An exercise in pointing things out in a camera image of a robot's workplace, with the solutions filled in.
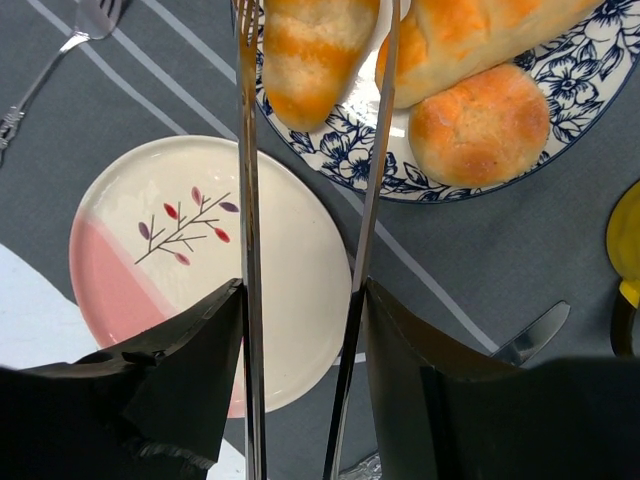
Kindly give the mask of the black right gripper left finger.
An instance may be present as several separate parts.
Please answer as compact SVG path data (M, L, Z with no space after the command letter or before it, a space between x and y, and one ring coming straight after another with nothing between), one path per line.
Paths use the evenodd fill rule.
M1 372L5 479L203 479L221 448L241 283L73 363Z

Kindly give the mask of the metal serving tongs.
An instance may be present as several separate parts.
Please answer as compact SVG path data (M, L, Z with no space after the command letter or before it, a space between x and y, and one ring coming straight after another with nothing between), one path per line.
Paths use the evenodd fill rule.
M231 4L231 14L237 41L236 84L239 110L238 152L241 207L246 474L250 479L264 479L267 476L267 459L259 178L255 125L258 4L255 1L234 1ZM351 297L324 461L323 476L326 479L335 479L339 474L351 378L363 313L369 259L392 121L400 17L401 4L395 1L392 4L387 58L380 94L368 190L362 214Z

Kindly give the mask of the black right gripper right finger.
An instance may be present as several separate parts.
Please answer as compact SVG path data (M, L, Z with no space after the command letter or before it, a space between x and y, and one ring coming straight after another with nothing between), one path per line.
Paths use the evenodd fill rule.
M429 325L367 284L366 358L387 479L635 479L639 363L522 369Z

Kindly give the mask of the long bread roll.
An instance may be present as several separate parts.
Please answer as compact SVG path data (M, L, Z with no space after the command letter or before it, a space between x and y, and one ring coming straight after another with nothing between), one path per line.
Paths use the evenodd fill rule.
M321 127L345 93L375 30L378 1L264 3L262 80L289 129Z

